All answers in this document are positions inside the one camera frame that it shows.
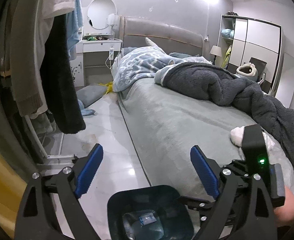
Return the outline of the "person's right hand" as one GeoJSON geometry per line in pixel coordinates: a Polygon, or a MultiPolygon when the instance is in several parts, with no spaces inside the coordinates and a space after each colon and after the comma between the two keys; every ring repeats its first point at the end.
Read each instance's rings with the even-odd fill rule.
{"type": "Polygon", "coordinates": [[[285,187],[285,203],[274,209],[277,227],[292,226],[294,224],[294,194],[285,187]]]}

